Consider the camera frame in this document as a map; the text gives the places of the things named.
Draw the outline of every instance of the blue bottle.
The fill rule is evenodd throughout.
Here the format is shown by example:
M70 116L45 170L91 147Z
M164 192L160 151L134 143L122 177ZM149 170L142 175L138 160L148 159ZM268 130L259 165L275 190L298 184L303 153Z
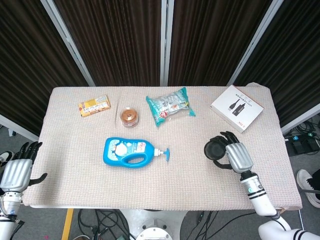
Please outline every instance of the blue bottle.
M169 161L170 151L160 151L150 142L143 139L126 139L121 137L109 137L105 141L103 161L110 166L141 168L151 162L154 156L166 155ZM134 159L143 159L140 162L130 162Z

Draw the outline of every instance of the plastic snack package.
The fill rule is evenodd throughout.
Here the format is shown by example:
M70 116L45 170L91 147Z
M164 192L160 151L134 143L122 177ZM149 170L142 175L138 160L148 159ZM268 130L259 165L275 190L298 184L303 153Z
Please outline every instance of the plastic snack package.
M149 104L157 127L163 124L170 115L173 115L180 110L187 110L189 112L189 116L196 116L195 112L190 107L186 87L168 95L157 98L150 98L146 96L145 99Z

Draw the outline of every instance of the floor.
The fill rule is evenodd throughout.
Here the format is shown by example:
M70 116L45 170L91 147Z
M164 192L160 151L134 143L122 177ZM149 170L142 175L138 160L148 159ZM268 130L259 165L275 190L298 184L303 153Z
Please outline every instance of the floor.
M319 120L320 116L315 116L314 122L318 122ZM17 134L16 136L9 137L8 129L5 127L0 128L0 153L8 150L17 152L25 142L28 142L28 140L23 136ZM320 168L320 152L315 155L302 154L293 156L290 157L290 162L294 174L296 174L299 169L306 169L312 174ZM305 194L301 194L301 199L303 205L301 212L305 230L320 235L320 208L313 207L307 200ZM81 234L77 221L78 212L78 209L74 210L69 240L73 240ZM207 236L213 234L232 218L251 212L252 210L219 211L214 223L208 230ZM63 234L66 213L66 209L36 209L22 205L18 217L25 221L25 225L15 235L14 240L60 240ZM187 213L181 226L180 239L187 239L192 229L196 226L199 215L200 212L198 211L189 211ZM190 240L195 239L207 215L208 212L205 213L201 224L192 232L189 238ZM298 211L287 211L282 216L290 224L292 229L301 228ZM96 220L89 211L86 213L85 219L88 223L94 223ZM229 240L235 239L234 236L237 236L236 239L258 240L260 239L258 227L266 221L266 218L257 216L256 214L244 216L230 223L213 239Z

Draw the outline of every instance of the black curtain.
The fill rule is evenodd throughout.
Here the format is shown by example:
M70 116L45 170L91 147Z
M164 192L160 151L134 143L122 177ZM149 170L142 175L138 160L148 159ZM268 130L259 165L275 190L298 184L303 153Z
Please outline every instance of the black curtain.
M159 86L161 0L55 0L97 86Z
M235 84L271 90L283 127L320 103L320 1L286 0Z
M0 114L39 135L55 87L87 86L40 1L0 1Z
M169 86L225 86L271 0L175 0Z

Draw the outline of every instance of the table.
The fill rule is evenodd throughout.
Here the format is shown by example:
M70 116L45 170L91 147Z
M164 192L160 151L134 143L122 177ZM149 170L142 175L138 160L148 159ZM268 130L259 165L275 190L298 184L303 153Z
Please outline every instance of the table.
M302 208L279 119L270 90L258 84L240 90L264 107L244 133L237 132L210 109L225 86L188 86L196 117L183 116L156 127L146 96L158 97L180 87L58 87L51 94L39 141L43 142L32 178L48 173L29 187L25 205L38 208L115 208L155 210L252 209L240 176L217 168L204 146L221 131L234 132L254 162L252 168L277 208ZM81 117L78 103L107 94L111 109ZM120 111L137 109L139 124L125 128ZM145 139L170 148L170 160L155 157L139 169L103 162L108 137Z

